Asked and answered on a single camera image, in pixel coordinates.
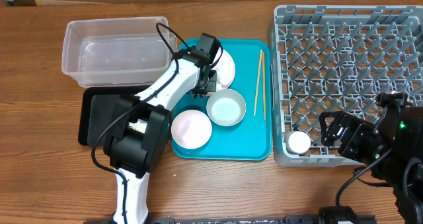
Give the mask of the white cup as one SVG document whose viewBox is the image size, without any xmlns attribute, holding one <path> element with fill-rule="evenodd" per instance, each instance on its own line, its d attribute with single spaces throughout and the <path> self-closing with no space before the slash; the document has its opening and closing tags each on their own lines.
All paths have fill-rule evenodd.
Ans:
<svg viewBox="0 0 423 224">
<path fill-rule="evenodd" d="M 306 153 L 311 147 L 310 137 L 303 131 L 290 131 L 285 135 L 287 150 L 293 154 Z"/>
</svg>

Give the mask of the pink small bowl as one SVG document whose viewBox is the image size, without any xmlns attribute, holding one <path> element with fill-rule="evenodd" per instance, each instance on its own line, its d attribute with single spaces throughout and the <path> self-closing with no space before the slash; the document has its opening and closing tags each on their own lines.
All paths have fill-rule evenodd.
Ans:
<svg viewBox="0 0 423 224">
<path fill-rule="evenodd" d="M 204 146 L 212 135 L 212 123 L 199 110 L 185 110 L 173 120 L 173 140 L 182 148 L 197 149 Z"/>
</svg>

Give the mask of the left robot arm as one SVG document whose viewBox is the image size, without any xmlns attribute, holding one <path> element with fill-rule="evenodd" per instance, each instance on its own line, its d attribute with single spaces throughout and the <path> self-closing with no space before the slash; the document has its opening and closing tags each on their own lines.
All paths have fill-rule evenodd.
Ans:
<svg viewBox="0 0 423 224">
<path fill-rule="evenodd" d="M 116 101 L 112 120 L 96 141 L 118 183 L 113 223 L 147 219 L 148 179 L 168 141 L 171 110 L 186 93 L 204 96 L 216 90 L 215 65 L 222 54 L 221 42 L 203 33 L 195 46 L 173 53 L 169 69 L 150 87 Z"/>
</svg>

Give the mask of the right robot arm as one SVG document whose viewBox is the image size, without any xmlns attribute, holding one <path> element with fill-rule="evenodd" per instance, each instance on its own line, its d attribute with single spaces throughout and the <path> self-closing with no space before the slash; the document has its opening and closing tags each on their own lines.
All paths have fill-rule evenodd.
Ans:
<svg viewBox="0 0 423 224">
<path fill-rule="evenodd" d="M 376 187 L 393 189 L 404 222 L 422 224 L 422 108 L 398 92 L 379 93 L 376 104 L 383 113 L 375 124 L 343 111 L 319 116 L 322 144 L 339 141 L 338 153 L 362 164 L 336 193 L 335 205 L 319 210 L 320 223 L 376 222 L 374 216 L 356 215 L 340 204 L 343 191 L 371 171 Z"/>
</svg>

